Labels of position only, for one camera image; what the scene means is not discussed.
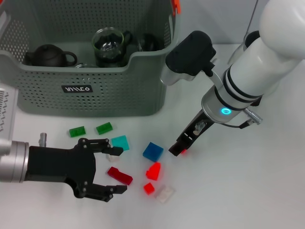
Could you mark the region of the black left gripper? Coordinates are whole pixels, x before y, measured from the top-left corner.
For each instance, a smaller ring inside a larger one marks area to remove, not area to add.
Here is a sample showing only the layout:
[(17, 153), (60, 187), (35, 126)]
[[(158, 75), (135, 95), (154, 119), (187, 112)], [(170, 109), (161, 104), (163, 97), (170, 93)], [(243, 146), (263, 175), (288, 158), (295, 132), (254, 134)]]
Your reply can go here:
[(114, 194), (123, 194), (127, 186), (93, 184), (96, 171), (93, 153), (120, 156), (123, 148), (111, 146), (108, 138), (81, 138), (72, 149), (31, 146), (25, 180), (65, 183), (76, 198), (109, 202)]

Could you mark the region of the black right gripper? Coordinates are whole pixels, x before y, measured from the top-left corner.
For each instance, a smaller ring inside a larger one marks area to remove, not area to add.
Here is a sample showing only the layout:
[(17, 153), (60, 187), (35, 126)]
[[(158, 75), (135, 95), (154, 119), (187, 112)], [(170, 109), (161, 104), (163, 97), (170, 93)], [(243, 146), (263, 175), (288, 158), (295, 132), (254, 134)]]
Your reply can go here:
[(183, 151), (186, 152), (196, 139), (213, 124), (214, 121), (212, 121), (203, 110), (200, 110), (184, 131), (185, 137), (179, 137), (176, 140), (176, 143), (169, 148), (169, 152), (174, 156), (178, 156)]

